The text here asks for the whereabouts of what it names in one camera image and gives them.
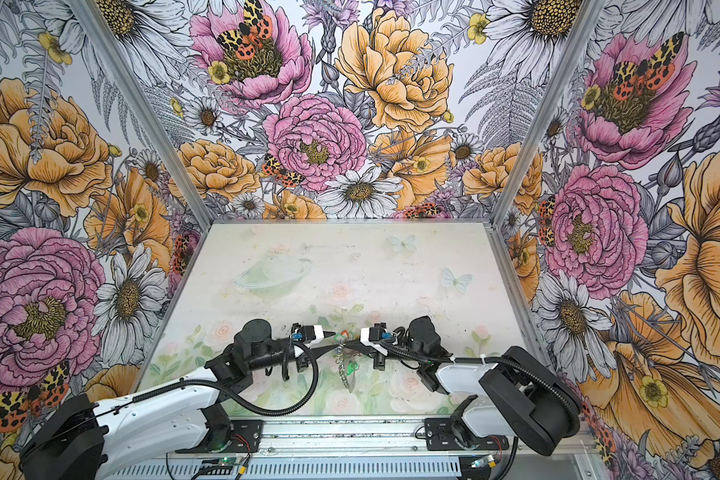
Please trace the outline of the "large metal keyring with keys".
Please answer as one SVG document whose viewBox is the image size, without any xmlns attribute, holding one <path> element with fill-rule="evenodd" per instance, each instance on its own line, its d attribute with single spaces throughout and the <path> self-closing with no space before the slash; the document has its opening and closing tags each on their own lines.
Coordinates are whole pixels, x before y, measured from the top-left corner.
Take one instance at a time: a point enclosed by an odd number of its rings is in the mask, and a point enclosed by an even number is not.
<svg viewBox="0 0 720 480">
<path fill-rule="evenodd" d="M 334 337 L 337 346 L 334 350 L 334 362 L 338 369 L 339 378 L 344 388 L 353 393 L 356 384 L 355 373 L 359 368 L 355 360 L 357 354 L 347 348 L 347 344 L 353 337 L 347 330 L 342 330 Z"/>
</svg>

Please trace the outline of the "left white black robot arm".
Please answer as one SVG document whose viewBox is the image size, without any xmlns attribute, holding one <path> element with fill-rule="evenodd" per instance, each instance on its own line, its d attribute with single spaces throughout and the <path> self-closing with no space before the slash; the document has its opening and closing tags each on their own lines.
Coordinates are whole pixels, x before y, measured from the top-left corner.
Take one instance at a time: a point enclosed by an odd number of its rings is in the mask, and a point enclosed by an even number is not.
<svg viewBox="0 0 720 480">
<path fill-rule="evenodd" d="M 85 394 L 65 400 L 20 452 L 28 479 L 102 479 L 160 454 L 201 444 L 223 448 L 231 435 L 223 402 L 232 400 L 263 417 L 301 409 L 319 383 L 313 346 L 329 337 L 320 325 L 294 324 L 281 339 L 263 319 L 247 322 L 221 354 L 203 366 L 141 393 L 92 401 Z M 242 397 L 256 370 L 290 364 L 310 368 L 311 383 L 295 404 L 266 409 Z"/>
</svg>

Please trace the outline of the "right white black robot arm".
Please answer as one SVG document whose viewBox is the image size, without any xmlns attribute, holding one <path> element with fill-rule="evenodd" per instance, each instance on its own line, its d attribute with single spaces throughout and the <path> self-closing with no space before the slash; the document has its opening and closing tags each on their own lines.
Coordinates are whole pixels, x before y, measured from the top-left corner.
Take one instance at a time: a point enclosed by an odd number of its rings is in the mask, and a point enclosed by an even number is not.
<svg viewBox="0 0 720 480">
<path fill-rule="evenodd" d="M 542 456 L 579 433 L 581 402 L 562 380 L 527 350 L 512 346 L 500 356 L 458 357 L 442 346 L 432 320 L 418 317 L 393 331 L 384 323 L 361 330 L 344 344 L 373 360 L 408 362 L 429 391 L 465 398 L 450 415 L 446 437 L 463 450 L 483 439 L 514 437 Z"/>
</svg>

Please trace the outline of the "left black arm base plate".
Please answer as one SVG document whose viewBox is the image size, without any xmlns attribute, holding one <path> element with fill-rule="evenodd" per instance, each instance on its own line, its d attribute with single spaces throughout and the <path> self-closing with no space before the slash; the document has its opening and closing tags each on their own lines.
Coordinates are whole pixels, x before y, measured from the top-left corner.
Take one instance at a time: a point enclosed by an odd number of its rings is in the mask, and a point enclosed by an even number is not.
<svg viewBox="0 0 720 480">
<path fill-rule="evenodd" d="M 201 442 L 179 454 L 255 453 L 259 450 L 264 422 L 262 420 L 230 420 L 212 427 Z"/>
</svg>

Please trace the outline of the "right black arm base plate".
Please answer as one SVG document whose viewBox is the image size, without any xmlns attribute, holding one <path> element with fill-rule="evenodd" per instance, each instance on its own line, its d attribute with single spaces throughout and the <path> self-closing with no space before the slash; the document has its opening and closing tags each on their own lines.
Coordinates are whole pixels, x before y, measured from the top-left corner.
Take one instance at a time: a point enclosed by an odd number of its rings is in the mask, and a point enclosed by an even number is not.
<svg viewBox="0 0 720 480">
<path fill-rule="evenodd" d="M 448 417 L 423 421 L 423 439 L 428 451 L 505 451 L 511 448 L 506 436 L 478 437 L 462 422 Z"/>
</svg>

